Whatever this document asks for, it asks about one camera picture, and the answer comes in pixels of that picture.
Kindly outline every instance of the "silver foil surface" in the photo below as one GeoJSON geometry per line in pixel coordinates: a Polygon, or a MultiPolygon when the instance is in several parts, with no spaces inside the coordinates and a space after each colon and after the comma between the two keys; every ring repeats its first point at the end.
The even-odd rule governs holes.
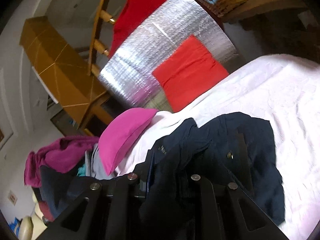
{"type": "Polygon", "coordinates": [[[126,107],[172,111],[152,71],[194,34],[227,70],[240,62],[236,48],[194,0],[167,0],[119,47],[99,80],[126,107]]]}

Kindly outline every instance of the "dark blue clothing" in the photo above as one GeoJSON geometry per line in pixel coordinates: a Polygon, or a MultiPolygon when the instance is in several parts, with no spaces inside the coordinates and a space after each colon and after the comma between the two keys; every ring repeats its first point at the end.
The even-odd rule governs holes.
{"type": "Polygon", "coordinates": [[[157,140],[151,151],[149,191],[139,210],[146,227],[180,228],[192,218],[188,179],[193,174],[224,186],[235,182],[275,224],[284,221],[282,177],[269,121],[232,113],[198,128],[189,118],[157,140]]]}

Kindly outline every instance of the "wall outlet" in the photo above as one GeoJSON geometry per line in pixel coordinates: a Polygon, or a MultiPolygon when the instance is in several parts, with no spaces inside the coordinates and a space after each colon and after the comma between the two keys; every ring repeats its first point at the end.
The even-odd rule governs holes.
{"type": "Polygon", "coordinates": [[[17,196],[11,190],[9,192],[8,199],[14,206],[16,205],[16,202],[18,200],[17,196]]]}

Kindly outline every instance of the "red garment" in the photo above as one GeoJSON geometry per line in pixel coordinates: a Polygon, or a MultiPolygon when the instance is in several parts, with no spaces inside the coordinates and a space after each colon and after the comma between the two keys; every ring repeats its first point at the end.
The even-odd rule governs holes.
{"type": "Polygon", "coordinates": [[[174,112],[182,110],[229,75],[193,35],[152,74],[164,89],[174,112]]]}
{"type": "Polygon", "coordinates": [[[49,221],[49,222],[53,222],[54,221],[54,217],[51,214],[51,211],[46,203],[46,201],[39,201],[39,208],[40,211],[42,212],[42,214],[44,215],[44,217],[49,221]]]}
{"type": "Polygon", "coordinates": [[[36,154],[30,152],[24,170],[24,185],[41,187],[41,165],[61,173],[70,171],[84,157],[85,151],[93,149],[98,141],[99,137],[66,136],[41,148],[36,154]]]}
{"type": "Polygon", "coordinates": [[[109,57],[111,58],[122,42],[167,0],[127,0],[113,28],[113,41],[109,57]]]}

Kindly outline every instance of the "pink pillow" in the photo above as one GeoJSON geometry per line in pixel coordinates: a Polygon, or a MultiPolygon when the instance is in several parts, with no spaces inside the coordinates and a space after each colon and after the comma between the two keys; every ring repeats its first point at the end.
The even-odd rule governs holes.
{"type": "Polygon", "coordinates": [[[131,108],[117,116],[100,136],[99,155],[107,175],[114,172],[128,150],[158,112],[131,108]]]}

